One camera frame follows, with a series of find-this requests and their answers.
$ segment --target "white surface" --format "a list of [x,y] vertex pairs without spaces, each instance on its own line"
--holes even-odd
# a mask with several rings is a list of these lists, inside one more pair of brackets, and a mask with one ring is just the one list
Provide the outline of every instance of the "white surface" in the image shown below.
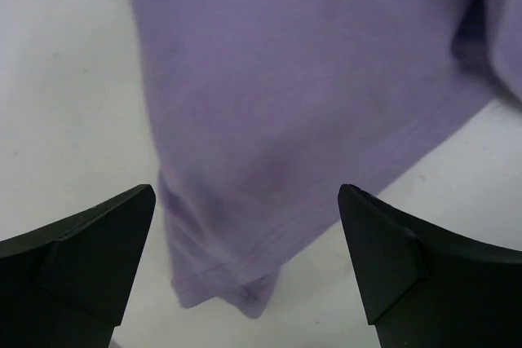
[[[0,0],[0,239],[137,183],[157,161],[127,0]],[[522,249],[522,112],[491,103],[390,186],[384,200]],[[124,324],[125,348],[376,348],[340,227],[284,269],[259,320],[211,301],[178,308],[158,209]]]

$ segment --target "purple cloth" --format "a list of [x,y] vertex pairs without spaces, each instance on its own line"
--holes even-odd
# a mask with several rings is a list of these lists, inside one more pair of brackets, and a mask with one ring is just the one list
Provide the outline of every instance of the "purple cloth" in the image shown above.
[[259,316],[280,266],[338,221],[340,184],[379,192],[497,79],[522,88],[522,0],[484,0],[487,52],[473,0],[132,2],[185,307]]

